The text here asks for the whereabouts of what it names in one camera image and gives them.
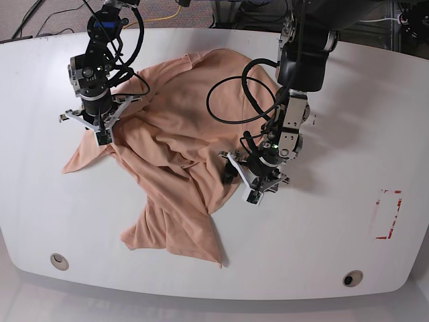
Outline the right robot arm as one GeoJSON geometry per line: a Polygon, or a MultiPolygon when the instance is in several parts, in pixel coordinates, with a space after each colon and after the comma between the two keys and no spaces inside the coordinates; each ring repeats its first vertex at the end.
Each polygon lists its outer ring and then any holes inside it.
{"type": "Polygon", "coordinates": [[[111,94],[111,88],[128,81],[134,71],[131,64],[141,50],[144,37],[144,24],[138,10],[139,1],[104,1],[97,12],[90,8],[91,17],[86,30],[90,38],[84,54],[72,57],[68,65],[70,84],[74,93],[82,101],[79,110],[66,111],[60,121],[75,119],[85,128],[105,136],[118,118],[119,104],[111,94]],[[121,30],[128,19],[120,18],[122,8],[132,10],[139,24],[139,36],[131,57],[121,58],[123,42],[121,30]]]}

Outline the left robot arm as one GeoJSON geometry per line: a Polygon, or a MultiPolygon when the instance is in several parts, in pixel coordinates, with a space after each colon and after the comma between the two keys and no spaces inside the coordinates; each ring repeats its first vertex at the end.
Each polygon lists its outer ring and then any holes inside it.
{"type": "Polygon", "coordinates": [[[244,201],[257,205],[267,191],[276,192],[289,178],[279,170],[281,164],[293,160],[302,148],[300,126],[309,114],[308,93],[322,88],[329,54],[335,49],[339,32],[368,14],[378,1],[293,1],[287,12],[279,38],[277,61],[252,60],[238,77],[245,97],[257,115],[248,122],[265,119],[260,144],[248,132],[240,142],[247,156],[237,152],[221,152],[226,158],[222,182],[230,184],[240,176],[246,185],[244,201]],[[247,85],[249,71],[265,64],[276,69],[281,86],[274,103],[266,111],[258,105],[247,85]]]}

